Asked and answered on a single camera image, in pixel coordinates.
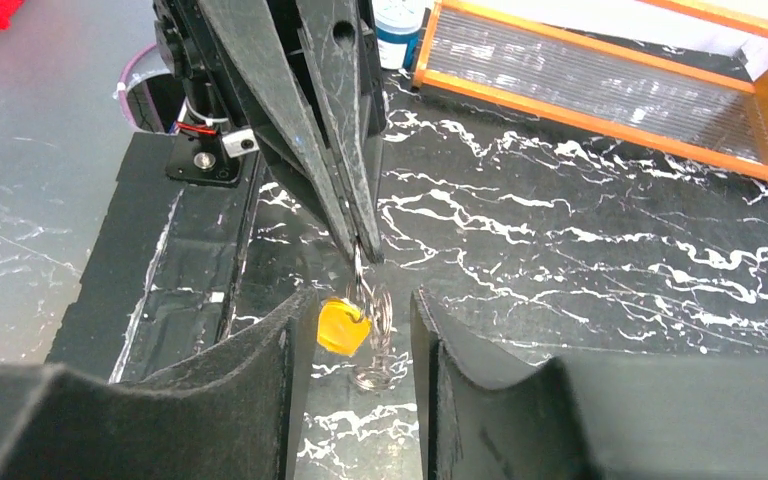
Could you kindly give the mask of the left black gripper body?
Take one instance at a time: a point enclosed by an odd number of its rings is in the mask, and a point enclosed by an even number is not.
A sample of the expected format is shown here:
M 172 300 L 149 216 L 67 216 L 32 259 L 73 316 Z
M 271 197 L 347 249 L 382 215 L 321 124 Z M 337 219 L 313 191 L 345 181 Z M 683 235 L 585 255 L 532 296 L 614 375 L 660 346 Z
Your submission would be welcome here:
M 226 186 L 245 158 L 277 155 L 304 188 L 378 186 L 386 113 L 369 1 L 157 1 L 160 55 L 190 122 L 176 180 Z

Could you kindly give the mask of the white keyring holder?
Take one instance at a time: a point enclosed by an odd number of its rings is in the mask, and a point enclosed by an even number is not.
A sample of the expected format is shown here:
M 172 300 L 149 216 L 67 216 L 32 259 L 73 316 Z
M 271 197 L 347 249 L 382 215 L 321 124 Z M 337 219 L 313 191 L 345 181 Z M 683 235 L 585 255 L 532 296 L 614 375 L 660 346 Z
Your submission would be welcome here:
M 355 366 L 352 381 L 367 392 L 392 389 L 398 381 L 392 371 L 390 350 L 392 346 L 394 310 L 392 297 L 385 285 L 370 286 L 361 280 L 355 287 L 364 318 L 370 322 L 367 337 L 371 359 L 367 365 Z

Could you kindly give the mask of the yellow tagged key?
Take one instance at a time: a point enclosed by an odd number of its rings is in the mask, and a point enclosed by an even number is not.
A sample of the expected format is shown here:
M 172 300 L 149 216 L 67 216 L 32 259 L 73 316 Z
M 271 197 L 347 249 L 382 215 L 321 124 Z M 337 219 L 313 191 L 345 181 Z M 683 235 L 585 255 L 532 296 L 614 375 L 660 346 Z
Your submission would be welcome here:
M 373 289 L 364 276 L 362 250 L 355 244 L 353 278 L 345 294 L 328 297 L 321 304 L 316 341 L 326 351 L 351 357 L 369 336 L 374 311 Z

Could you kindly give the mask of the orange wooden rack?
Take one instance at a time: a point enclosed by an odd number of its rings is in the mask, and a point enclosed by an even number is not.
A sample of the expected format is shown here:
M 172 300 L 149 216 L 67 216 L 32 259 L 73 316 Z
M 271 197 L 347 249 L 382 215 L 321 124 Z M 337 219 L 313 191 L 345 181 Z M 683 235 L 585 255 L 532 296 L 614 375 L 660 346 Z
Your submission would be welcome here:
M 768 39 L 768 19 L 661 8 Z M 439 1 L 413 75 L 430 85 L 768 182 L 768 69 L 743 81 L 466 1 Z

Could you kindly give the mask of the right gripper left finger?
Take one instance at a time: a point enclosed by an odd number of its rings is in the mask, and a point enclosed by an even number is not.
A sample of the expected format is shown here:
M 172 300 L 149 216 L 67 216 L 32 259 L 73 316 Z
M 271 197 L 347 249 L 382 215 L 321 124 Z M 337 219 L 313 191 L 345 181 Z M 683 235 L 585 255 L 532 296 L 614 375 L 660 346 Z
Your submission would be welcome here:
M 290 479 L 320 298 L 139 382 L 0 365 L 0 479 Z

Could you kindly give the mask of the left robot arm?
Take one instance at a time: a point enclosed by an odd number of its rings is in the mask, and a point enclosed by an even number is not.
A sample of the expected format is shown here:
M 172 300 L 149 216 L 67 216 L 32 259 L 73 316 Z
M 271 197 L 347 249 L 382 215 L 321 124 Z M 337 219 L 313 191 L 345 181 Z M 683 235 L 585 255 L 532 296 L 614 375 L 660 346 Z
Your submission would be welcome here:
M 189 113 L 167 175 L 233 185 L 259 156 L 346 259 L 380 262 L 386 108 L 372 3 L 157 1 L 153 10 Z

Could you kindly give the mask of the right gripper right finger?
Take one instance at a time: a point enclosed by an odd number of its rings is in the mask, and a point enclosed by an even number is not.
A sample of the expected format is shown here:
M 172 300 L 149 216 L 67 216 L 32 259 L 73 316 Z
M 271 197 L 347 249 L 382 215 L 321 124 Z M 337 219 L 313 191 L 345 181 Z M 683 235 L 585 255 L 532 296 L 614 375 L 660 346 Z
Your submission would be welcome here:
M 557 355 L 531 366 L 424 290 L 411 349 L 427 479 L 768 479 L 768 359 Z

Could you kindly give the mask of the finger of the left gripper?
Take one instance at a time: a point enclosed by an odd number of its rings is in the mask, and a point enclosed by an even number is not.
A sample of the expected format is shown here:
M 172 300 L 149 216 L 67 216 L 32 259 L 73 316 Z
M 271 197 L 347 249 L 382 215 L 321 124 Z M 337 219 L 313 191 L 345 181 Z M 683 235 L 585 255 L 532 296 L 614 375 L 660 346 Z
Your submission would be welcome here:
M 303 100 L 265 1 L 201 1 L 200 9 L 243 85 L 237 98 L 255 133 L 299 164 L 321 205 L 335 244 L 353 258 L 350 235 L 313 114 Z M 255 124 L 255 116 L 265 119 Z
M 374 113 L 362 93 L 367 66 L 363 21 L 356 1 L 299 1 L 299 34 L 328 144 L 323 161 L 337 217 L 333 232 L 348 256 L 383 259 L 373 195 L 372 166 L 380 139 L 369 135 Z

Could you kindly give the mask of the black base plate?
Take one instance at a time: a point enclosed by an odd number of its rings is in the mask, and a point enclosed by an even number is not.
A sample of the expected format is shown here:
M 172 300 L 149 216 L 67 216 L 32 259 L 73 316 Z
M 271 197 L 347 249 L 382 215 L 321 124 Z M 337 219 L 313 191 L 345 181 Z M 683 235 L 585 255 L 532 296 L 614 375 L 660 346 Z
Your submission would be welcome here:
M 141 378 L 209 346 L 226 319 L 264 168 L 231 188 L 171 180 L 170 135 L 136 133 L 46 360 L 110 382 Z

